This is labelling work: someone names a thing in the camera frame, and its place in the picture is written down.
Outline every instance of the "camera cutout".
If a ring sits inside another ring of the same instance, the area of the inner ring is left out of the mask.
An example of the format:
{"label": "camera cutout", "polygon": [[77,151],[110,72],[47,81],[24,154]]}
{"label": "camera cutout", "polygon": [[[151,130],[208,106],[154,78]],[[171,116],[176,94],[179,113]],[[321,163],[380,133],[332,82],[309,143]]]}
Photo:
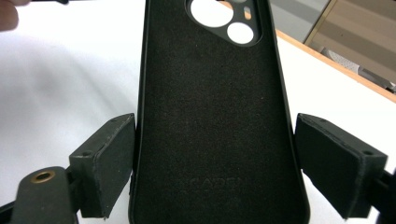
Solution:
{"label": "camera cutout", "polygon": [[220,27],[233,18],[233,7],[225,1],[193,0],[191,14],[204,26]]}
{"label": "camera cutout", "polygon": [[254,0],[187,0],[193,21],[238,46],[253,46],[261,37]]}

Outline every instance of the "phone case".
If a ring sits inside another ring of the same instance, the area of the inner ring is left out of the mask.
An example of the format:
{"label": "phone case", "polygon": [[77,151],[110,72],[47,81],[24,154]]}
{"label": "phone case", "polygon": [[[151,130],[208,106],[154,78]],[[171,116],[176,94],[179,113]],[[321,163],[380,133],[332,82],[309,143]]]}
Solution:
{"label": "phone case", "polygon": [[131,223],[308,221],[269,3],[245,4],[256,42],[241,45],[190,0],[147,1]]}

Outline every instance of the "white table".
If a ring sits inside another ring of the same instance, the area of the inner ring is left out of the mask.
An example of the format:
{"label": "white table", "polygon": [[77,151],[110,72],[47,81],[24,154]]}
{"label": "white table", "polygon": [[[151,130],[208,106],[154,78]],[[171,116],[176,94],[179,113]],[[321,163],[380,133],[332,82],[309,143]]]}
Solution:
{"label": "white table", "polygon": [[[144,0],[33,3],[0,33],[0,204],[22,178],[68,166],[68,155],[107,120],[136,113]],[[330,120],[389,155],[396,166],[396,104],[278,39],[293,120]],[[310,223],[344,223],[305,179]],[[128,223],[129,186],[106,223]],[[374,223],[370,219],[347,223]],[[103,223],[81,219],[80,223]]]}

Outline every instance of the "screw hole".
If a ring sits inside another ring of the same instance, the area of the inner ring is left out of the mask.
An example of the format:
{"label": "screw hole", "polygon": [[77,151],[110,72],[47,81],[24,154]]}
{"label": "screw hole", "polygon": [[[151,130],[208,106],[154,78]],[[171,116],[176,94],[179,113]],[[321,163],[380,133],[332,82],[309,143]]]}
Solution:
{"label": "screw hole", "polygon": [[363,153],[364,153],[365,155],[367,155],[367,156],[373,156],[373,155],[374,155],[374,153],[371,152],[371,151],[363,151]]}
{"label": "screw hole", "polygon": [[82,156],[91,156],[92,152],[91,151],[84,151],[82,152]]}
{"label": "screw hole", "polygon": [[54,176],[55,176],[55,172],[53,171],[41,172],[40,174],[33,176],[31,182],[34,184],[44,183],[51,180]]}

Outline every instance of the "black clamp arm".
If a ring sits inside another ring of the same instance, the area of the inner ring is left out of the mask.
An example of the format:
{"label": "black clamp arm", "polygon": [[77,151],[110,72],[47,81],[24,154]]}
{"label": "black clamp arm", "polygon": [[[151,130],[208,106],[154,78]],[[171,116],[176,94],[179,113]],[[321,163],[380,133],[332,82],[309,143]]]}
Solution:
{"label": "black clamp arm", "polygon": [[388,156],[329,121],[299,114],[295,142],[301,168],[341,217],[396,223],[396,177],[384,171]]}
{"label": "black clamp arm", "polygon": [[0,223],[78,223],[109,217],[130,178],[134,114],[108,121],[70,156],[70,166],[48,167],[26,176],[17,199],[0,208]]}

